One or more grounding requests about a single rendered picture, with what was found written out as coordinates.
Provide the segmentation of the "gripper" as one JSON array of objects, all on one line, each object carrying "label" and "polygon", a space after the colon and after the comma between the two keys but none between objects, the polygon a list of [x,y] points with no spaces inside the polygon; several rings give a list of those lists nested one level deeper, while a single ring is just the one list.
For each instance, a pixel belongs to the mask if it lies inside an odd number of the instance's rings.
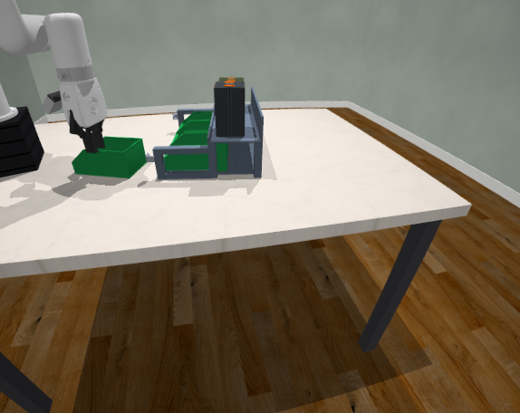
[{"label": "gripper", "polygon": [[97,78],[60,82],[60,94],[70,133],[82,139],[87,153],[97,153],[98,149],[104,149],[101,132],[108,112]]}]

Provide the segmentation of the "black case with orange latches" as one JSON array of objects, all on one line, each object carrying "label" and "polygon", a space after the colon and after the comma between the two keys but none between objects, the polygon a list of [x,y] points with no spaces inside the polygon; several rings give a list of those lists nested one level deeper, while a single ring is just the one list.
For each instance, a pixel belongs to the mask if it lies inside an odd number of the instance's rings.
[{"label": "black case with orange latches", "polygon": [[245,136],[244,82],[216,82],[214,86],[217,137]]}]

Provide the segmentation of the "grey shelf rack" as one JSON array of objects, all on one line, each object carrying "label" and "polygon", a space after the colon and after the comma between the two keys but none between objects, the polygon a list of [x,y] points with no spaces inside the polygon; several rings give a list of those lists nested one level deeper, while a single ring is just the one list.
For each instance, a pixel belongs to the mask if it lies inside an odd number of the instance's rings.
[{"label": "grey shelf rack", "polygon": [[[254,174],[254,178],[261,178],[264,115],[256,98],[254,88],[251,88],[253,89],[251,104],[245,104],[244,137],[216,136],[215,104],[213,109],[178,109],[177,113],[173,113],[173,120],[178,120],[179,127],[180,122],[184,120],[185,114],[192,114],[194,111],[213,111],[207,134],[207,145],[154,146],[152,149],[153,156],[147,153],[146,160],[147,163],[155,161],[158,179],[217,178],[217,175],[244,174]],[[217,171],[216,143],[243,143],[228,144],[227,171]],[[180,154],[208,154],[209,170],[166,171],[163,155]]]}]

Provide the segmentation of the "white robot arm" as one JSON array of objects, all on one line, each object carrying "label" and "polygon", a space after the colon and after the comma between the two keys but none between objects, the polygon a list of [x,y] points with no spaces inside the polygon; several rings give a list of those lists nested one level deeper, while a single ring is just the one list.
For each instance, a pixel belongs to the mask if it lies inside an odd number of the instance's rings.
[{"label": "white robot arm", "polygon": [[[15,0],[0,0],[0,47],[13,55],[52,51],[60,82],[94,78],[84,25],[78,14],[20,15]],[[57,91],[47,94],[42,109],[51,114],[62,106]],[[17,114],[17,108],[9,108],[0,83],[0,122]]]}]

